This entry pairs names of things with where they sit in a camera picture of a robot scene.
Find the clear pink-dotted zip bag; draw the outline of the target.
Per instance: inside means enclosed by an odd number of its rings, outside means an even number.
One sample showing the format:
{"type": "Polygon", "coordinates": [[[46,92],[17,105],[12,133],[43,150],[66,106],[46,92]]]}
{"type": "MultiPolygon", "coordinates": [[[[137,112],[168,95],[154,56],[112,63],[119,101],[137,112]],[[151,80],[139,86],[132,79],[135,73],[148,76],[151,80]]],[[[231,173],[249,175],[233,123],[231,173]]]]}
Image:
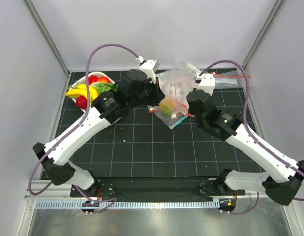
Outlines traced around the clear pink-dotted zip bag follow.
{"type": "Polygon", "coordinates": [[[169,129],[173,129],[188,116],[187,95],[196,87],[197,75],[182,69],[172,69],[157,74],[161,91],[165,98],[174,104],[170,118],[165,117],[158,106],[148,106],[148,111],[154,113],[169,129]]]}

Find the orange green mango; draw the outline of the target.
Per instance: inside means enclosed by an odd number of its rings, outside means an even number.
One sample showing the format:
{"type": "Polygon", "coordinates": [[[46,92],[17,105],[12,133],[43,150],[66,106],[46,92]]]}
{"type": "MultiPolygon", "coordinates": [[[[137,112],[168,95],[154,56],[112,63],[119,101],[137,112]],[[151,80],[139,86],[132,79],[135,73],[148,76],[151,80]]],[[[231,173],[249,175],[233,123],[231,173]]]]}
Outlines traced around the orange green mango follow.
{"type": "Polygon", "coordinates": [[[174,110],[174,104],[171,100],[164,98],[159,104],[159,110],[165,117],[170,118],[174,110]]]}

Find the yellow banana bunch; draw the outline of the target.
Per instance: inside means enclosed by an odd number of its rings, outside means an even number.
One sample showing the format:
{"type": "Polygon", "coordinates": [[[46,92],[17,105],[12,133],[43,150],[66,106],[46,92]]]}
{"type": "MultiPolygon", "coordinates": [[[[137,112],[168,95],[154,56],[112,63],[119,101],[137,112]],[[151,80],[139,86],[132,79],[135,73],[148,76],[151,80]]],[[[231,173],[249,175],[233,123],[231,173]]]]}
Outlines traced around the yellow banana bunch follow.
{"type": "MultiPolygon", "coordinates": [[[[98,91],[89,85],[89,94],[90,94],[90,100],[93,102],[98,96],[98,91]]],[[[71,99],[77,99],[79,97],[84,97],[87,99],[87,86],[86,84],[79,84],[76,88],[69,90],[65,96],[71,98],[71,99]]]]}

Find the red apple front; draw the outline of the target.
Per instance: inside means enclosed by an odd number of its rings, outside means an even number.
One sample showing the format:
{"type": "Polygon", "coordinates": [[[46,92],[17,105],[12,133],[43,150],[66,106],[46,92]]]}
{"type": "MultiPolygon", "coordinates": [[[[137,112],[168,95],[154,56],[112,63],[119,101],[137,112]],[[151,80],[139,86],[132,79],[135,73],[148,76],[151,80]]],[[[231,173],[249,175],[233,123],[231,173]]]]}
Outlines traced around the red apple front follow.
{"type": "Polygon", "coordinates": [[[76,106],[80,109],[86,109],[88,106],[88,101],[85,97],[80,96],[76,99],[76,106]]]}

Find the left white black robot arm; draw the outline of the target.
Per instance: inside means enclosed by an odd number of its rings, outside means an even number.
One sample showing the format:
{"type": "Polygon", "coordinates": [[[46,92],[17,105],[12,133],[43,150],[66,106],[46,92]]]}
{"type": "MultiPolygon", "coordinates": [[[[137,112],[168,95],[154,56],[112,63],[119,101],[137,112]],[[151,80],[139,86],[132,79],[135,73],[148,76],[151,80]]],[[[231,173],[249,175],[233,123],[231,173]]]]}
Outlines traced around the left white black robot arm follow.
{"type": "Polygon", "coordinates": [[[92,136],[126,116],[131,109],[141,105],[157,106],[163,99],[153,70],[129,70],[116,89],[101,93],[67,130],[46,144],[36,143],[33,151],[53,185],[69,183],[93,197],[99,190],[96,177],[73,164],[71,156],[92,136]]]}

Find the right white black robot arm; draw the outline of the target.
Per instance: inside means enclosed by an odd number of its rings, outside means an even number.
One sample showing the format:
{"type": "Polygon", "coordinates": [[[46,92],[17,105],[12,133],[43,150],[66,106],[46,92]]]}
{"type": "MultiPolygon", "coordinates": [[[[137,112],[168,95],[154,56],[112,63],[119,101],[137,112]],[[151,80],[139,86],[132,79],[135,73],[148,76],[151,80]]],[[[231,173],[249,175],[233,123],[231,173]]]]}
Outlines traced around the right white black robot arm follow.
{"type": "Polygon", "coordinates": [[[266,143],[235,113],[219,110],[210,94],[195,90],[187,95],[187,101],[198,128],[236,147],[264,169],[260,173],[223,170],[216,180],[220,194],[255,191],[284,206],[295,199],[304,180],[304,160],[291,159],[266,143]]]}

